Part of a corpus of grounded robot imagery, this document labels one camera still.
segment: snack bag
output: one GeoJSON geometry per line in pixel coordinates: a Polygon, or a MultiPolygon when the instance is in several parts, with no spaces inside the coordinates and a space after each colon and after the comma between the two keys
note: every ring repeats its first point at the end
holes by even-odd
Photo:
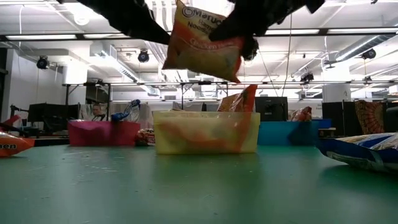
{"type": "Polygon", "coordinates": [[[320,139],[316,147],[324,156],[353,167],[398,174],[398,133],[320,139]]]}
{"type": "Polygon", "coordinates": [[[137,146],[154,146],[155,145],[155,134],[154,130],[150,128],[141,129],[136,135],[137,146]]]}
{"type": "Polygon", "coordinates": [[[241,93],[224,97],[217,111],[253,112],[257,85],[249,85],[241,93]]]}
{"type": "Polygon", "coordinates": [[[306,106],[304,109],[299,109],[292,113],[292,121],[311,121],[312,108],[306,106]]]}
{"type": "Polygon", "coordinates": [[[236,72],[241,65],[244,38],[210,41],[209,34],[224,16],[185,6],[177,0],[174,27],[163,69],[189,69],[240,83],[236,72]]]}
{"type": "Polygon", "coordinates": [[[19,138],[0,132],[0,157],[9,157],[34,146],[34,139],[19,138]]]}

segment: translucent plastic bin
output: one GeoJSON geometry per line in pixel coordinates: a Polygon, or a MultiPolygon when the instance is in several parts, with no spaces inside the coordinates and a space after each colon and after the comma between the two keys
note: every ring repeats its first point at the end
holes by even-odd
{"type": "Polygon", "coordinates": [[[155,111],[158,154],[255,152],[259,113],[155,111]]]}

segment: green tabletop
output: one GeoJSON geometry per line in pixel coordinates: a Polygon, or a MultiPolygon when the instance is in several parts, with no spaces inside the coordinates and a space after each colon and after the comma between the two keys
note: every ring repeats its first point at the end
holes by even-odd
{"type": "Polygon", "coordinates": [[[0,159],[1,224],[397,223],[395,176],[312,147],[157,156],[50,146],[0,159]]]}

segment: noodle package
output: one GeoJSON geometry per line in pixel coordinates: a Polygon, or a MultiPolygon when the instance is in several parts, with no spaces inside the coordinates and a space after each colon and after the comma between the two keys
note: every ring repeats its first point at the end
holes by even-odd
{"type": "Polygon", "coordinates": [[[9,157],[32,148],[34,139],[19,138],[0,132],[0,157],[9,157]]]}
{"type": "Polygon", "coordinates": [[[209,34],[225,19],[177,0],[167,58],[163,69],[189,69],[240,83],[236,73],[241,65],[243,37],[210,41],[209,34]]]}

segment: fluorescent light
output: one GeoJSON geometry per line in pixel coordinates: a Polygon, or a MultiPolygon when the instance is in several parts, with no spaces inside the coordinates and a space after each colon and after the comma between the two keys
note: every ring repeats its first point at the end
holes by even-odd
{"type": "Polygon", "coordinates": [[[113,39],[113,38],[129,38],[128,36],[115,33],[115,34],[83,34],[86,39],[113,39]]]}
{"type": "Polygon", "coordinates": [[[380,33],[380,32],[398,32],[397,28],[355,28],[355,29],[330,29],[328,34],[361,34],[361,33],[380,33]]]}
{"type": "Polygon", "coordinates": [[[266,35],[299,35],[299,34],[317,34],[319,29],[292,29],[292,30],[267,30],[266,35]]]}
{"type": "Polygon", "coordinates": [[[151,83],[151,82],[149,82],[149,83],[140,83],[140,84],[142,84],[142,85],[162,85],[162,86],[168,86],[168,85],[173,85],[173,86],[176,86],[176,85],[180,85],[180,83],[167,83],[167,82],[154,82],[154,83],[151,83]]]}
{"type": "Polygon", "coordinates": [[[111,83],[112,86],[137,86],[137,83],[111,83]]]}
{"type": "Polygon", "coordinates": [[[57,35],[7,35],[9,40],[73,40],[76,39],[72,34],[57,34],[57,35]]]}
{"type": "Polygon", "coordinates": [[[230,85],[262,85],[262,82],[229,83],[230,85]]]}
{"type": "Polygon", "coordinates": [[[43,1],[43,0],[31,0],[31,1],[0,1],[0,5],[41,5],[45,3],[58,4],[57,1],[43,1]]]}
{"type": "MultiPolygon", "coordinates": [[[[181,102],[181,100],[142,100],[140,99],[141,102],[181,102]]],[[[207,100],[202,100],[202,99],[185,99],[184,97],[184,102],[217,102],[219,99],[207,99],[207,100]]],[[[112,103],[128,103],[131,102],[131,100],[113,100],[112,103]]]]}

